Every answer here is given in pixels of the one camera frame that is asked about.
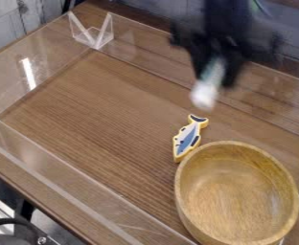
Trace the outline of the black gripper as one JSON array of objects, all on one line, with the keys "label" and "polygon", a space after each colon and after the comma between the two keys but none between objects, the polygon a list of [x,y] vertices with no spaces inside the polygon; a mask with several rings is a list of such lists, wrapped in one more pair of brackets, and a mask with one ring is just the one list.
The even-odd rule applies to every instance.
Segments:
[{"label": "black gripper", "polygon": [[254,62],[278,60],[284,37],[256,19],[258,13],[269,16],[258,0],[205,0],[202,13],[189,21],[171,23],[170,43],[190,52],[196,77],[201,78],[217,56],[217,50],[206,46],[206,42],[224,41],[236,50],[224,53],[224,88],[232,88],[246,59]]}]

